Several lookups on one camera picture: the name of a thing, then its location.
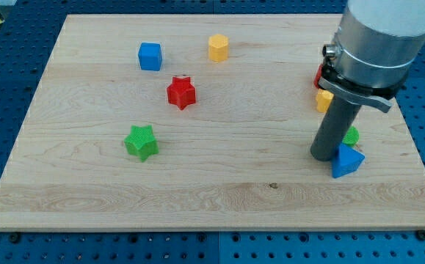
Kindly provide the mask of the yellow block behind arm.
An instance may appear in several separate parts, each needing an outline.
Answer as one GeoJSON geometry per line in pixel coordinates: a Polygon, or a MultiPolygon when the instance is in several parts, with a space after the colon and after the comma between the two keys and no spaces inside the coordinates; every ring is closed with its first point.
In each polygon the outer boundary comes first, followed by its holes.
{"type": "Polygon", "coordinates": [[[316,110],[321,113],[326,113],[330,103],[332,102],[334,94],[325,89],[319,89],[316,94],[316,110]]]}

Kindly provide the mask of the red block behind arm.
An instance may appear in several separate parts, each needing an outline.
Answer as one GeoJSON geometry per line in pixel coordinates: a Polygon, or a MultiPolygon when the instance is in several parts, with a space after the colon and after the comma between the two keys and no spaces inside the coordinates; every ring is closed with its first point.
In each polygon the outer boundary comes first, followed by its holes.
{"type": "Polygon", "coordinates": [[[315,75],[315,78],[314,78],[314,80],[313,80],[313,85],[315,86],[315,88],[317,88],[317,89],[319,89],[320,88],[320,86],[319,86],[319,79],[321,78],[321,76],[322,76],[322,67],[323,67],[323,64],[320,64],[319,66],[318,66],[318,69],[317,69],[317,71],[316,71],[316,75],[315,75]]]}

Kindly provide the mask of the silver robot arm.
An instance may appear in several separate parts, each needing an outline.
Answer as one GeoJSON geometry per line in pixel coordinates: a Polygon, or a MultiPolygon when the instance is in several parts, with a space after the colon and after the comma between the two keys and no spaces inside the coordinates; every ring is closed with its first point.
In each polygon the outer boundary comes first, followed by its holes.
{"type": "Polygon", "coordinates": [[[348,1],[322,49],[319,85],[334,95],[329,109],[388,112],[424,42],[425,0],[348,1]]]}

